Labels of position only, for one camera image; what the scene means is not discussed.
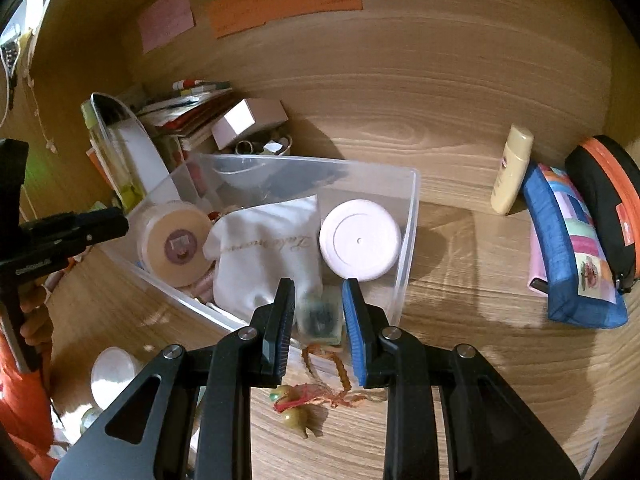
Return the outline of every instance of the beige round container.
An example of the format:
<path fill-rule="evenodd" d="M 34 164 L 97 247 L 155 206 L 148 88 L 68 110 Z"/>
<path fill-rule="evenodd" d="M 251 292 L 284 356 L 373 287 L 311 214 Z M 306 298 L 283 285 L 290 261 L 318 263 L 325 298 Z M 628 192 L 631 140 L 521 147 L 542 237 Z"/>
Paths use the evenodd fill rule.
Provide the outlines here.
<path fill-rule="evenodd" d="M 167 202 L 138 220 L 138 256 L 149 273 L 168 285 L 191 285 L 209 270 L 202 247 L 211 220 L 188 202 Z"/>

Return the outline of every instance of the black clamp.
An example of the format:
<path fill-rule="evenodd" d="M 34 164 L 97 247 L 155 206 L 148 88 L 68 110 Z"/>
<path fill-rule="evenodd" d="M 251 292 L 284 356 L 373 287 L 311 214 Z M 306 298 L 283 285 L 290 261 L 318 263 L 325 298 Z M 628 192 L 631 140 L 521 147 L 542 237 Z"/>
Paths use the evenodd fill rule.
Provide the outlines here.
<path fill-rule="evenodd" d="M 440 389 L 452 480 L 578 480 L 526 403 L 473 346 L 423 345 L 366 304 L 357 280 L 342 288 L 354 372 L 388 387 L 385 480 L 440 477 L 431 387 Z"/>
<path fill-rule="evenodd" d="M 69 450 L 52 480 L 183 480 L 201 386 L 195 480 L 250 479 L 250 389 L 282 382 L 294 305 L 294 284 L 284 278 L 249 326 L 208 348 L 165 348 Z"/>

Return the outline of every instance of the label sticker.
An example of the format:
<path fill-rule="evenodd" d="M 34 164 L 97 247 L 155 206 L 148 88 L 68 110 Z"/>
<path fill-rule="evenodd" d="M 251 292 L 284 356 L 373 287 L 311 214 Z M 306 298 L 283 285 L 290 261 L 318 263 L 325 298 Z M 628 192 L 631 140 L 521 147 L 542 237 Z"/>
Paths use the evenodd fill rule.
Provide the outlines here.
<path fill-rule="evenodd" d="M 620 229 L 622 229 L 622 237 L 625 239 L 625 247 L 629 247 L 634 240 L 634 232 L 631 229 L 629 223 L 629 216 L 626 214 L 625 205 L 621 202 L 616 206 L 616 212 L 618 213 L 618 220 L 620 220 Z"/>
<path fill-rule="evenodd" d="M 164 243 L 164 255 L 176 265 L 188 264 L 198 250 L 198 241 L 191 231 L 178 229 Z"/>

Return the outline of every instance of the white cup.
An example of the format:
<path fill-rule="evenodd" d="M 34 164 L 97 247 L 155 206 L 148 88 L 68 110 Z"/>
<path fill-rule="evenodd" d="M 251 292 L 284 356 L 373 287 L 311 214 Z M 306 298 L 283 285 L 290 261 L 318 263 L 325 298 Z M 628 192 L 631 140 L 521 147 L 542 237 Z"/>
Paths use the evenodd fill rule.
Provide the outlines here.
<path fill-rule="evenodd" d="M 91 370 L 91 391 L 95 403 L 106 410 L 142 368 L 140 361 L 117 346 L 101 352 Z"/>

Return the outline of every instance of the yellow bottle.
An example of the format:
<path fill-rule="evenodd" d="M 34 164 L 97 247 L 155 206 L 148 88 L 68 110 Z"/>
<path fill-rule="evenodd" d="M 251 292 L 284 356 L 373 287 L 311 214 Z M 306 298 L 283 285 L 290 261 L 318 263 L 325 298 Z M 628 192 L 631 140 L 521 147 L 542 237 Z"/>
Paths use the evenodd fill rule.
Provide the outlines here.
<path fill-rule="evenodd" d="M 529 165 L 532 145 L 533 134 L 529 130 L 511 125 L 491 193 L 491 207 L 498 214 L 506 215 L 516 200 Z"/>

